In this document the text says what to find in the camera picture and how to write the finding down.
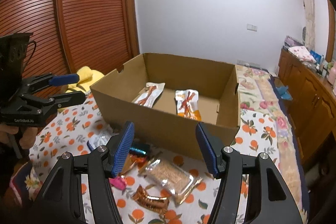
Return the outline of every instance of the wooden cabinet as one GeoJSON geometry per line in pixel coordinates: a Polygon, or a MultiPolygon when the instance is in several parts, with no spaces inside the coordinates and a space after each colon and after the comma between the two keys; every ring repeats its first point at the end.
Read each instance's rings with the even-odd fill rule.
{"type": "Polygon", "coordinates": [[[336,127],[336,96],[326,79],[285,50],[281,51],[278,75],[293,97],[288,115],[305,164],[336,127]]]}

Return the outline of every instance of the louvered door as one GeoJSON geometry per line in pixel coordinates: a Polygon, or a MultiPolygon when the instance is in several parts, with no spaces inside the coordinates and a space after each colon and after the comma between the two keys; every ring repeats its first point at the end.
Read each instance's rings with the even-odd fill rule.
{"type": "Polygon", "coordinates": [[[124,0],[62,0],[74,67],[108,73],[131,58],[124,0]]]}
{"type": "MultiPolygon", "coordinates": [[[[0,0],[0,36],[14,32],[33,32],[37,42],[34,56],[23,76],[68,72],[58,40],[53,0],[0,0]]],[[[29,46],[30,56],[33,46],[29,46]]],[[[41,95],[57,92],[51,88],[41,95]]]]}

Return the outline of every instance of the cardboard box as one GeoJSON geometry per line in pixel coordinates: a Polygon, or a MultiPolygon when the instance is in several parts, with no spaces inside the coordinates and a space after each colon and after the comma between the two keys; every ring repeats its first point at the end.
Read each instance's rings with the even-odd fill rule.
{"type": "Polygon", "coordinates": [[[175,91],[199,92],[198,107],[208,130],[230,145],[240,127],[240,102],[235,65],[211,60],[145,53],[113,70],[91,86],[104,120],[112,126],[135,124],[137,138],[202,160],[197,121],[176,113],[175,91]],[[134,104],[147,82],[166,83],[153,108],[134,104]]]}

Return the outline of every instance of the cabinet door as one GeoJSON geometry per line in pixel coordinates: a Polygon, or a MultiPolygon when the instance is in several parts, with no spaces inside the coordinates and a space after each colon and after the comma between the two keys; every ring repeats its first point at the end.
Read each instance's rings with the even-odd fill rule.
{"type": "Polygon", "coordinates": [[[281,82],[285,85],[287,82],[287,79],[285,78],[286,75],[286,69],[288,66],[288,53],[285,52],[284,50],[281,50],[281,55],[279,59],[279,72],[278,72],[278,77],[281,80],[281,82]]]}
{"type": "Polygon", "coordinates": [[[289,113],[297,136],[301,135],[301,129],[312,114],[317,99],[318,87],[318,84],[310,75],[305,75],[302,88],[299,90],[300,95],[293,100],[290,106],[289,113]]]}
{"type": "Polygon", "coordinates": [[[301,94],[301,86],[303,81],[303,73],[302,73],[302,64],[297,61],[293,60],[291,64],[289,64],[288,69],[286,71],[285,78],[287,79],[286,84],[288,86],[288,91],[290,95],[293,97],[293,100],[298,99],[301,94]]]}
{"type": "Polygon", "coordinates": [[[332,131],[336,121],[336,107],[330,98],[318,95],[312,116],[298,137],[303,153],[303,162],[310,158],[332,131]]]}

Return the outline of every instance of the wall outlet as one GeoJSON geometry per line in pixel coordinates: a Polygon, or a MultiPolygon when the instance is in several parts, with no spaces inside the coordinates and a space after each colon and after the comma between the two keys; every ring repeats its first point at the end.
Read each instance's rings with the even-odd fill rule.
{"type": "Polygon", "coordinates": [[[247,24],[247,29],[248,29],[249,31],[254,31],[254,32],[256,32],[257,29],[258,29],[258,27],[255,26],[255,25],[252,25],[252,24],[247,24]]]}

